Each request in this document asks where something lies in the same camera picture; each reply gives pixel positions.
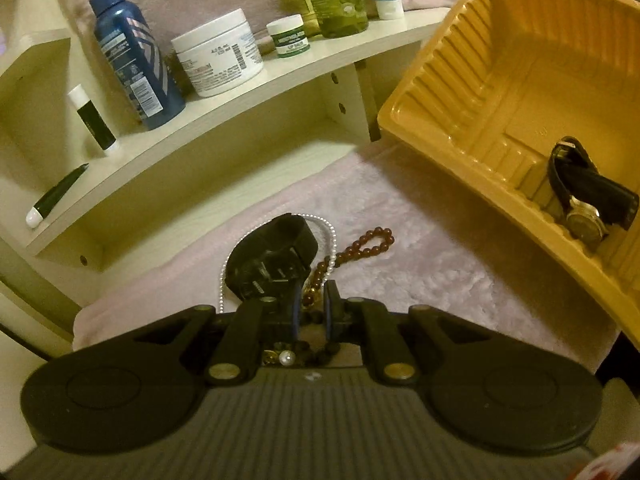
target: lip balm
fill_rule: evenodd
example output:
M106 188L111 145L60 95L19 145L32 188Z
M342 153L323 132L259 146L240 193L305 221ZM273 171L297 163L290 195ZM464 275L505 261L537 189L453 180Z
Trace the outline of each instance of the lip balm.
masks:
M87 127L97 143L100 144L105 155L113 155L117 152L119 147L118 140L111 133L82 85L76 86L67 96L82 119L84 126Z
M309 50L311 45L306 38L304 24L300 14L267 23L267 31L273 38L278 57L295 56Z
M26 222L31 229L35 229L40 225L48 215L54 206L60 202L60 199L65 195L69 188L74 184L80 175L82 175L89 167L88 164L78 166L65 178L63 178L54 187L49 189L40 200L27 213Z

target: black watch strap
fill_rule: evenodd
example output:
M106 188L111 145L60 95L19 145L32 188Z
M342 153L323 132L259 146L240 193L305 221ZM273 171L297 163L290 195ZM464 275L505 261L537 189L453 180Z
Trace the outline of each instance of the black watch strap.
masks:
M565 213L571 209L571 192L567 189L564 181L560 177L559 165L577 163L586 168L593 168L595 165L587 155L586 150L574 137L563 137L554 146L549 157L546 172L551 184L551 189L558 197Z
M547 166L549 183L565 214L571 198L592 205L605 224L619 224L628 230L636 217L636 193L606 178L575 137L563 137L551 151Z
M277 296L306 279L318 241L302 216L285 213L245 236L226 263L226 286L242 300Z

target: yellow plastic tray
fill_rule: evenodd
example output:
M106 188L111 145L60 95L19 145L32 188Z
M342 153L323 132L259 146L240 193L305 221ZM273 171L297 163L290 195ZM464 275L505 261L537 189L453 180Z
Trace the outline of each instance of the yellow plastic tray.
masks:
M560 225L546 177L556 141L574 136L638 192L638 2L459 0L378 121L519 224L640 349L640 215L591 253Z

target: watch face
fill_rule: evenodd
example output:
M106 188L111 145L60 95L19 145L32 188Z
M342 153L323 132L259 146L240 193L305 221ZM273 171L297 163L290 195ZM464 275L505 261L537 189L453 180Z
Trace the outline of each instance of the watch face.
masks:
M598 220L581 212L569 213L566 217L566 226L572 235L587 246L601 242L604 237Z
M272 253L245 262L239 269L240 299L279 297L297 281L304 282L309 270L300 262L296 253Z

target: blue bottle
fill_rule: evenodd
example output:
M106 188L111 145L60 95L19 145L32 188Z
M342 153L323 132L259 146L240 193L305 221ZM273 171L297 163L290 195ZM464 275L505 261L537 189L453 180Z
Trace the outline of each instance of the blue bottle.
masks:
M127 0L89 0L94 34L131 103L150 130L184 110L184 99L162 61L142 12Z

